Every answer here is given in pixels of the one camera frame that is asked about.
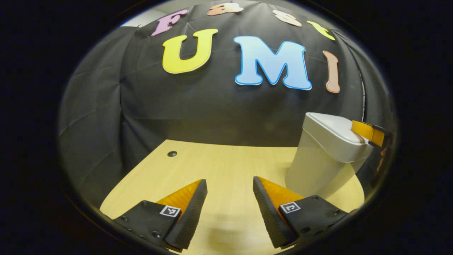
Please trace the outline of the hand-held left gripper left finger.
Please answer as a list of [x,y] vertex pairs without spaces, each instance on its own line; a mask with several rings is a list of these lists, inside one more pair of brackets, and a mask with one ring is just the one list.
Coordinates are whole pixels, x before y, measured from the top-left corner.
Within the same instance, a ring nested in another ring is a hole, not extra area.
[[199,179],[157,202],[142,200],[113,221],[152,245],[181,252],[194,237],[207,193]]

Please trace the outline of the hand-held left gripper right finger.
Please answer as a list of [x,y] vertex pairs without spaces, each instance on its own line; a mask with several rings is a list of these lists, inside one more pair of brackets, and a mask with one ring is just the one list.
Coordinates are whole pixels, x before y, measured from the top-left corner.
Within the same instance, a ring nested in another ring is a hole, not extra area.
[[303,197],[260,176],[253,178],[253,192],[275,248],[311,245],[348,215],[318,195]]

